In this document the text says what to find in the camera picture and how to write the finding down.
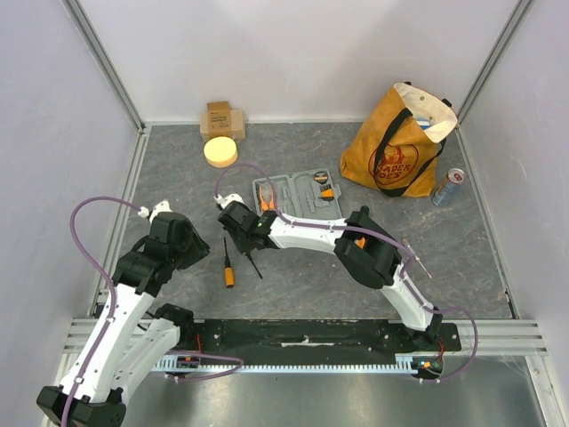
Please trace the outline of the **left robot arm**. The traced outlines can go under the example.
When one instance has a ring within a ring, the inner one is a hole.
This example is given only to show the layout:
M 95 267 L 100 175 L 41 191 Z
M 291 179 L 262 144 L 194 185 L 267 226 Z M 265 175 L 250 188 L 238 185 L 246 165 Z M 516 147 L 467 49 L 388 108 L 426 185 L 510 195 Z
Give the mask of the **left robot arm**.
M 116 264 L 103 312 L 79 358 L 56 386 L 45 386 L 36 403 L 58 426 L 118 426 L 130 397 L 165 353 L 187 349 L 196 338 L 192 311 L 167 303 L 147 331 L 132 333 L 175 270 L 209 253 L 187 216 L 163 201 L 143 209 L 147 236 Z

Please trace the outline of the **orange handled pliers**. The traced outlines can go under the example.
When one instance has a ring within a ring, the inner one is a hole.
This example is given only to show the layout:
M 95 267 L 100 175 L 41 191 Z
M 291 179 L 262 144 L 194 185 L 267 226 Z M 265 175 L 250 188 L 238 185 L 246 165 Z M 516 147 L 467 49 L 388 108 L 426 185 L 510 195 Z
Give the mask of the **orange handled pliers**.
M 257 193 L 262 213 L 275 210 L 275 197 L 270 184 L 265 181 L 257 186 Z

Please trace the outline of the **orange screwdriver thick shaft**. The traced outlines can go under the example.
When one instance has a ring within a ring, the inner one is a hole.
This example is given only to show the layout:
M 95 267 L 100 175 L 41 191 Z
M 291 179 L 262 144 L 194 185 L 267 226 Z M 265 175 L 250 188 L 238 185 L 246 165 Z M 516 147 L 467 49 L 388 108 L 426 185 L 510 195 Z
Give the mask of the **orange screwdriver thick shaft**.
M 232 288 L 235 286 L 235 275 L 232 269 L 231 261 L 228 255 L 228 244 L 227 239 L 223 238 L 224 245 L 224 280 L 225 286 L 227 288 Z

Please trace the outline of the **orange screwdriver thin shaft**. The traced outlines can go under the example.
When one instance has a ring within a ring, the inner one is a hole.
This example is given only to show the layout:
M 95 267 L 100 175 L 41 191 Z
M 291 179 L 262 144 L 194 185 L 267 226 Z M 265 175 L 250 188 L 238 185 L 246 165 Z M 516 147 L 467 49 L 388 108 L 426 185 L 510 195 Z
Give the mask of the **orange screwdriver thin shaft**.
M 254 271 L 256 273 L 256 275 L 259 277 L 259 279 L 263 280 L 263 276 L 261 275 L 259 269 L 257 268 L 255 262 L 252 259 L 252 256 L 250 253 L 245 253 L 244 256 L 247 258 L 247 260 L 251 263 L 252 267 L 254 268 Z

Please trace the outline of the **grey plastic tool case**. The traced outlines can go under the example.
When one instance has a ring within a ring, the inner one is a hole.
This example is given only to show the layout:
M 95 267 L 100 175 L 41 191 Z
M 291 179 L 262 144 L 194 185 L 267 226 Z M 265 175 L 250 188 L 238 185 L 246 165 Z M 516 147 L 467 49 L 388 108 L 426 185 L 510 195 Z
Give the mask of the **grey plastic tool case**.
M 313 179 L 314 173 L 320 170 L 328 172 L 329 180 L 326 184 L 333 186 L 334 200 L 332 201 L 324 201 L 320 198 L 321 184 Z M 335 220 L 343 216 L 339 204 L 341 189 L 333 183 L 332 175 L 327 168 L 318 168 L 288 175 L 275 175 L 271 176 L 270 179 L 275 188 L 273 191 L 275 207 L 282 214 L 314 220 Z M 258 215 L 261 215 L 262 212 L 260 211 L 257 186 L 265 181 L 267 180 L 257 179 L 252 181 L 252 192 Z

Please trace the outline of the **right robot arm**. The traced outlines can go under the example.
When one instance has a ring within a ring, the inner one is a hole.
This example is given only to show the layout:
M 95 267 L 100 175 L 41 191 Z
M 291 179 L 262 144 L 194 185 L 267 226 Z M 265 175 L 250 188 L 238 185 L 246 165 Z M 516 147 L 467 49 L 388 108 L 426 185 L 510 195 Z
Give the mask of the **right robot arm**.
M 358 284 L 381 291 L 415 349 L 427 350 L 438 341 L 443 314 L 407 273 L 401 253 L 413 254 L 371 219 L 366 206 L 348 218 L 309 220 L 272 210 L 258 215 L 233 195 L 218 197 L 217 205 L 218 222 L 240 253 L 294 248 L 333 254 Z

